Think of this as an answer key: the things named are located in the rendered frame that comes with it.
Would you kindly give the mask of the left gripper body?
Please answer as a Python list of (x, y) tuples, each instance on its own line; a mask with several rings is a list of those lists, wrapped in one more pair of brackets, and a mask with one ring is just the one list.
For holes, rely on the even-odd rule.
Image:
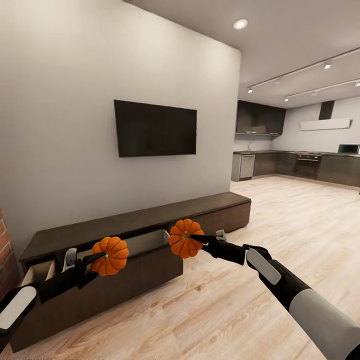
[(80, 290), (84, 287), (85, 267), (81, 259), (75, 260), (75, 267), (54, 276), (57, 296), (77, 286)]

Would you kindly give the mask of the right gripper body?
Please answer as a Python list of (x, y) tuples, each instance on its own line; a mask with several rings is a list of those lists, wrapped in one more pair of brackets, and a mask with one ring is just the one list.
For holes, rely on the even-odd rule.
[(210, 235), (207, 249), (214, 258), (221, 258), (231, 262), (231, 252), (233, 245), (233, 243), (217, 240), (216, 236)]

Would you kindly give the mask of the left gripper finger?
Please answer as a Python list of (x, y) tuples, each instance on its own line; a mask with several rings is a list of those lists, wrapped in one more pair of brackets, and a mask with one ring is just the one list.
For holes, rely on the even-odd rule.
[(85, 275), (84, 276), (84, 284), (87, 285), (89, 282), (91, 282), (93, 279), (95, 279), (98, 275), (99, 275), (99, 273), (97, 271), (95, 271), (91, 274)]
[(84, 265), (85, 271), (87, 270), (87, 265), (89, 265), (92, 262), (96, 261), (97, 259), (103, 257), (104, 255), (106, 255), (105, 252), (100, 252), (100, 253), (92, 254), (89, 256), (84, 256), (84, 258), (82, 259), (82, 263)]

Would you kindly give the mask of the pumpkin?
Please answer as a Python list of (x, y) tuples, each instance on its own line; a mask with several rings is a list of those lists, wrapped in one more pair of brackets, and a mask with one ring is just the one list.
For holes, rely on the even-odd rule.
[(191, 219), (179, 219), (170, 230), (168, 241), (174, 254), (183, 259), (195, 257), (204, 244), (190, 237), (190, 235), (204, 235), (198, 222)]
[(106, 254), (93, 261), (90, 265), (92, 271), (98, 272), (99, 275), (113, 276), (126, 265), (129, 250), (127, 243), (119, 237), (103, 238), (100, 242), (94, 244), (90, 255), (102, 252)]

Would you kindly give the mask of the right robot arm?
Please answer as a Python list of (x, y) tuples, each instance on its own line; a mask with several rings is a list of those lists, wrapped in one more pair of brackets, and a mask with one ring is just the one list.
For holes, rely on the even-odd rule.
[(202, 250), (214, 258), (244, 265), (258, 271), (258, 276), (305, 331), (326, 360), (360, 360), (360, 324), (338, 310), (293, 274), (279, 261), (272, 259), (261, 246), (239, 246), (227, 242), (224, 230), (214, 235), (191, 234), (204, 244)]

